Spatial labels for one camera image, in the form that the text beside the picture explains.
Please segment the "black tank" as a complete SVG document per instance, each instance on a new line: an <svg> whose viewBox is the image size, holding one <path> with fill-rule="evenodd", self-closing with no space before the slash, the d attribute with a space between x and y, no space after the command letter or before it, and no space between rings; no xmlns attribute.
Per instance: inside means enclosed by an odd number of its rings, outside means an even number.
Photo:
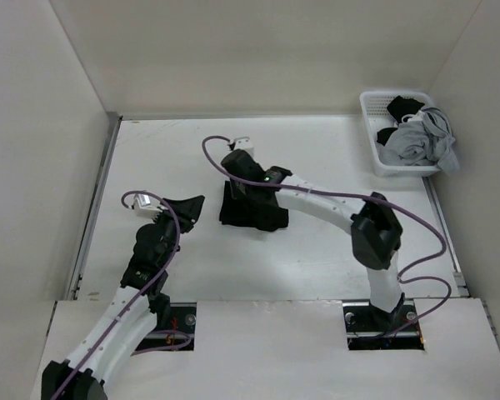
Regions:
<svg viewBox="0 0 500 400"><path fill-rule="evenodd" d="M399 125L407 120L407 115L415 115L425 106L424 102L419 102L413 98L402 96L395 97L388 105L387 111L394 119L393 127L385 127L377 132L377 143L386 145L391 135L398 129Z"/></svg>
<svg viewBox="0 0 500 400"><path fill-rule="evenodd" d="M235 198L231 183L226 181L218 220L222 225L256 228L271 233L287 228L289 216L287 209L253 204L248 200Z"/></svg>

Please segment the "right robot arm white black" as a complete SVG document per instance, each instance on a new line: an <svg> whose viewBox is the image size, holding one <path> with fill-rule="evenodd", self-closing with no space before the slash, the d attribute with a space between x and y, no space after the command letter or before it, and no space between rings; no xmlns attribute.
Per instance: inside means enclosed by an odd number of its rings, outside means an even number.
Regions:
<svg viewBox="0 0 500 400"><path fill-rule="evenodd" d="M365 202L356 212L336 197L230 179L224 185L219 220L223 225L271 233L288 226L290 211L321 219L351 235L352 254L367 269L372 324L381 331L397 325L405 298L398 282L403 228L393 210Z"/></svg>

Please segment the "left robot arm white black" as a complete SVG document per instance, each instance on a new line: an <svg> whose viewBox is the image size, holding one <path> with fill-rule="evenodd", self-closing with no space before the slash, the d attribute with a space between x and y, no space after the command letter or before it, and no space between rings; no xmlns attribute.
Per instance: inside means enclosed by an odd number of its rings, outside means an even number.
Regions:
<svg viewBox="0 0 500 400"><path fill-rule="evenodd" d="M126 361L147 351L141 345L146 338L153 342L153 351L177 351L194 344L194 327L172 315L163 286L181 236L194 228L205 197L171 200L147 191L131 191L129 196L130 209L151 221L137 230L131 259L95 326L63 361L51 361L44 368L42 399L107 398Z"/></svg>

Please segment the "grey tank top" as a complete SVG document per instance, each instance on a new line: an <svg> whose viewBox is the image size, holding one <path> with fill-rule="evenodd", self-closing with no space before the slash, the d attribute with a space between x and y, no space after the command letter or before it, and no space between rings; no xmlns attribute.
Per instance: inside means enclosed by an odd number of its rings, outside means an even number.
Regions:
<svg viewBox="0 0 500 400"><path fill-rule="evenodd" d="M460 164L453 148L456 138L445 113L425 107L408 116L379 147L380 161L389 166L434 166L447 175L457 173Z"/></svg>

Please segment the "white plastic laundry basket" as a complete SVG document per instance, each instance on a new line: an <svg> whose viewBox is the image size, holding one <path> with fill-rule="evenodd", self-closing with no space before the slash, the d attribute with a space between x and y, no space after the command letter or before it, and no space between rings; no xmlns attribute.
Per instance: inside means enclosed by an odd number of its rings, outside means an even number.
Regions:
<svg viewBox="0 0 500 400"><path fill-rule="evenodd" d="M424 178L438 173L440 169L436 166L389 166L381 162L377 147L377 133L383 128L390 128L396 122L388 112L387 107L397 96L415 99L428 107L435 106L435 102L426 93L406 89L375 90L360 94L359 101L371 148L374 173L382 178Z"/></svg>

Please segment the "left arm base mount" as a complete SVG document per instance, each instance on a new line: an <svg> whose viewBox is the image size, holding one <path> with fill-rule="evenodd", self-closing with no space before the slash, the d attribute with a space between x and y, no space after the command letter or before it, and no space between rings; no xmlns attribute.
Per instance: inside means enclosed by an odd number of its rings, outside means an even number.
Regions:
<svg viewBox="0 0 500 400"><path fill-rule="evenodd" d="M137 346L137 353L150 351L192 351L197 326L195 302L172 303L167 317Z"/></svg>

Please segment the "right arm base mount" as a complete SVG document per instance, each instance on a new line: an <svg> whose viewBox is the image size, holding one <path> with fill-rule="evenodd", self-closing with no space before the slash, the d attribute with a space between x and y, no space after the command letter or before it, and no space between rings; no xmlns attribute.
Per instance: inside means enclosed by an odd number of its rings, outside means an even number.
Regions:
<svg viewBox="0 0 500 400"><path fill-rule="evenodd" d="M347 347L352 351L424 350L423 335L413 302L406 301L397 321L379 322L367 302L346 302L342 312Z"/></svg>

